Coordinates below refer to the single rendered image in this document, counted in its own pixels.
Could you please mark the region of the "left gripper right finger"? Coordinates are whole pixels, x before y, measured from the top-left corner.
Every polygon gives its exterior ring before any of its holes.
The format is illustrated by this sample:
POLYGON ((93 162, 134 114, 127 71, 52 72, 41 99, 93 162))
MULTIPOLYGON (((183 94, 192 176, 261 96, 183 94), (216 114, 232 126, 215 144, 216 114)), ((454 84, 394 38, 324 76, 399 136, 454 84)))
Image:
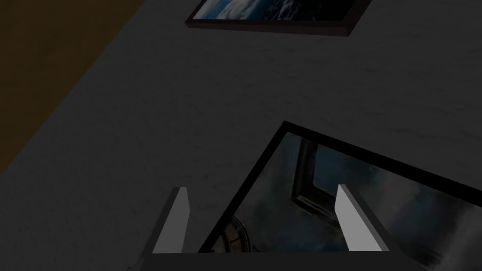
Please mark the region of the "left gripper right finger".
POLYGON ((334 210, 349 251, 400 251, 352 185, 338 186, 334 210))

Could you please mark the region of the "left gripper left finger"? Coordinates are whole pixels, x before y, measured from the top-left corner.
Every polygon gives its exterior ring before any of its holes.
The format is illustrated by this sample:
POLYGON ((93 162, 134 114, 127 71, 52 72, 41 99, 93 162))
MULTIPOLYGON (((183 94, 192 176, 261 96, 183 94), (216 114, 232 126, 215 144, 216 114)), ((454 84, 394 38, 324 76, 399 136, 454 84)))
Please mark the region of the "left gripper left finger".
POLYGON ((147 240, 144 253, 181 253, 189 214, 187 188, 173 188, 147 240))

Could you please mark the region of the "black-framed wall mirror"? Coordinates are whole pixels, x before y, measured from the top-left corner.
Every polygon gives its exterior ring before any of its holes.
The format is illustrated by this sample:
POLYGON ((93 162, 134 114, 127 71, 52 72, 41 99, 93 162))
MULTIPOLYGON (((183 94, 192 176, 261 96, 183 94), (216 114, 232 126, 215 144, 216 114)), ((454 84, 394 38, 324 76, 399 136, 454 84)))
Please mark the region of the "black-framed wall mirror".
POLYGON ((422 271, 482 271, 482 191, 287 121, 200 252, 347 251, 341 183, 422 271))

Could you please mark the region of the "dark-framed blue wall picture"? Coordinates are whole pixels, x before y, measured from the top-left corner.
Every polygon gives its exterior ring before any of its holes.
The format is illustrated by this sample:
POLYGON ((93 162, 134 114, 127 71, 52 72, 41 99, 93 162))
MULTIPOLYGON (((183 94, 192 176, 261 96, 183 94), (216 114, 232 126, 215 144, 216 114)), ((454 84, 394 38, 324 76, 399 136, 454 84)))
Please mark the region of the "dark-framed blue wall picture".
POLYGON ((348 37, 372 0, 202 0, 189 28, 348 37))

